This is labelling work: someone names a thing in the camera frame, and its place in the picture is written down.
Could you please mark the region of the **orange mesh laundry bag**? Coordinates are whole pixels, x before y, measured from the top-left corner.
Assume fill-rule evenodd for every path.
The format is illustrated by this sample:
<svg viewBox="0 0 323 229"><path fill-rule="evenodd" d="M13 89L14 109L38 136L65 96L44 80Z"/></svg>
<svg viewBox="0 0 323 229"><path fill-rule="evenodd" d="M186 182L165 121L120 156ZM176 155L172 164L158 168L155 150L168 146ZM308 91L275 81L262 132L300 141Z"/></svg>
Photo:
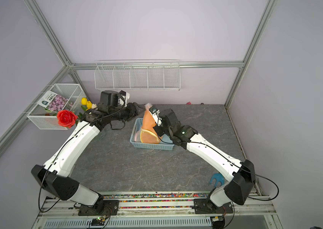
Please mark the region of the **orange mesh laundry bag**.
<svg viewBox="0 0 323 229"><path fill-rule="evenodd" d="M135 133L133 140L146 144L159 144L161 141L154 130L156 122L151 115L149 109L152 107L151 103L145 105L145 113L142 120L142 126L139 131Z"/></svg>

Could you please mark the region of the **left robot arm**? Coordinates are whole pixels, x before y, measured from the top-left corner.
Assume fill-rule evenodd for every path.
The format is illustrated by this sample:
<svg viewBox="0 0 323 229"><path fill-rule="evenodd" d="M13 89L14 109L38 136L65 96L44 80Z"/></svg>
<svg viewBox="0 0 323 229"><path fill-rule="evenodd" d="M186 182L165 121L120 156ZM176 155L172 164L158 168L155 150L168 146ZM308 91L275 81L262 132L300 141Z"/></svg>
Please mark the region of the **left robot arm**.
<svg viewBox="0 0 323 229"><path fill-rule="evenodd" d="M78 181L70 174L88 144L112 121L123 124L145 111L143 105L129 103L130 95L125 91L103 91L100 102L84 112L74 132L61 148L44 165L35 165L31 173L40 186L60 200L70 200L79 209L80 215L112 215L110 204L104 197Z"/></svg>

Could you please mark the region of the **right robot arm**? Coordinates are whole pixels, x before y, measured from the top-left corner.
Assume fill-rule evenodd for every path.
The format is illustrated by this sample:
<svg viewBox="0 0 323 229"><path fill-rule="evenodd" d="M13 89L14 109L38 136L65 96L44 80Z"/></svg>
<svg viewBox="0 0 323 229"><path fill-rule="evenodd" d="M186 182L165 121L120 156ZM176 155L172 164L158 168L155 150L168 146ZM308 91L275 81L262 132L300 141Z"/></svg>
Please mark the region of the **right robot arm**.
<svg viewBox="0 0 323 229"><path fill-rule="evenodd" d="M205 202L195 205L196 213L214 213L227 203L244 205L259 175L250 160L240 161L220 150L206 140L202 134L189 125L183 125L171 109L148 111L155 122L153 129L158 136L167 135L174 145L199 156L213 166L227 181L227 184L214 188Z"/></svg>

